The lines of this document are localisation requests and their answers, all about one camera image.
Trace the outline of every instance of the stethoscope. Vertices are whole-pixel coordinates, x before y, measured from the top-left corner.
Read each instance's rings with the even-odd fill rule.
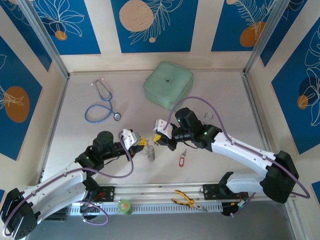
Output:
[[[98,79],[96,80],[95,82],[91,83],[91,85],[95,85],[96,87],[96,90],[98,91],[99,93],[99,96],[101,98],[102,101],[104,102],[108,102],[110,104],[110,107],[107,107],[105,105],[102,105],[102,104],[93,104],[91,105],[90,107],[87,108],[87,110],[85,111],[84,113],[84,118],[85,120],[87,120],[89,123],[92,123],[92,124],[98,124],[98,123],[101,123],[103,122],[104,120],[106,120],[107,118],[110,117],[111,114],[113,114],[113,119],[116,120],[116,121],[119,121],[121,119],[121,115],[119,112],[114,112],[113,111],[113,106],[112,106],[112,103],[111,103],[111,100],[113,98],[113,95],[112,93],[108,90],[108,88],[106,87],[106,85],[102,82],[104,79],[101,78],[101,79]],[[107,92],[108,96],[104,97],[98,87],[98,84],[100,84],[100,87],[104,88],[105,91]],[[90,119],[88,119],[88,112],[90,109],[94,108],[94,107],[100,107],[100,108],[104,108],[104,109],[107,109],[109,110],[109,113],[107,116],[105,116],[104,118],[100,119],[100,120],[97,120],[97,121],[92,121]]]

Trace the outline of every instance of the stethoscope chest piece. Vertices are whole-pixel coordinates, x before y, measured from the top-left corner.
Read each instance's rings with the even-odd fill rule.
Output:
[[[118,112],[115,112],[113,115],[113,119],[116,121],[119,121],[121,119],[121,114]]]

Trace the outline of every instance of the green tape roll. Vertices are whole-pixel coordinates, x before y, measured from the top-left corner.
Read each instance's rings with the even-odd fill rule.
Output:
[[[132,204],[129,200],[121,200],[118,203],[118,209],[120,213],[123,213],[125,215],[130,215],[133,212]]]

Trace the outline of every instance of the yellow object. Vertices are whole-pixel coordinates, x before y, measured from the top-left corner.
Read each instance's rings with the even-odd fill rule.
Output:
[[[157,143],[157,141],[159,141],[160,138],[161,138],[161,135],[156,134],[156,135],[152,138],[152,140],[153,140],[155,143]]]
[[[301,95],[299,98],[298,98],[298,107],[300,109],[306,109],[308,107],[308,97],[305,96],[305,95]]]
[[[240,44],[243,47],[250,48],[254,47],[257,43],[257,40],[264,29],[266,22],[259,21],[254,25],[248,26],[240,36]]]
[[[22,87],[11,86],[3,95],[4,108],[7,116],[16,123],[23,123],[30,110],[29,96]]]
[[[149,38],[149,42],[153,44],[153,43],[156,42],[156,39],[155,39],[154,37],[150,37],[150,38]]]
[[[193,207],[194,207],[195,200],[189,198],[189,197],[188,197],[184,192],[182,192],[182,191],[175,190],[175,193],[182,195],[188,202],[181,202],[181,201],[178,201],[178,200],[175,199],[175,198],[172,198],[172,201],[173,201],[174,203],[179,204],[179,205],[189,206],[190,208],[193,208]]]
[[[226,3],[229,5],[235,4],[238,0],[226,0]]]
[[[176,194],[180,194],[182,195],[188,202],[182,202],[182,201],[178,201],[175,198],[172,198],[171,200],[175,203],[175,204],[179,204],[179,205],[184,205],[184,206],[189,206],[190,208],[195,208],[201,211],[205,211],[208,212],[207,209],[205,209],[203,206],[195,203],[195,200],[189,198],[184,192],[179,191],[179,190],[175,190]]]
[[[60,30],[56,31],[56,32],[54,33],[54,35],[55,35],[55,37],[56,37],[57,39],[59,39],[60,41],[67,40],[67,37],[68,37],[65,32],[60,31]]]
[[[138,143],[139,146],[146,146],[148,144],[148,140],[144,137],[141,137],[141,141]]]

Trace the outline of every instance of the green pouch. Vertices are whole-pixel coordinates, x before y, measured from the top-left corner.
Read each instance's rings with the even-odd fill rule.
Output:
[[[189,94],[193,82],[194,74],[188,69],[161,62],[144,82],[144,95],[151,102],[171,110],[177,101]]]

